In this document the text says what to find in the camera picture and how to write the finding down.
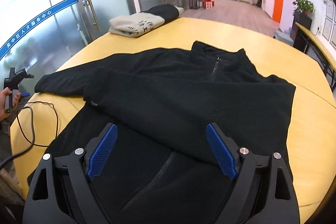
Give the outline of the person's left hand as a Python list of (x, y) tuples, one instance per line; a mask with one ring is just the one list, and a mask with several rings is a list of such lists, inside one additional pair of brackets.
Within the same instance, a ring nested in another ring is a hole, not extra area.
[(0, 105), (0, 120), (7, 118), (11, 111), (16, 109), (21, 98), (21, 93), (18, 90), (10, 90), (9, 88), (1, 91)]

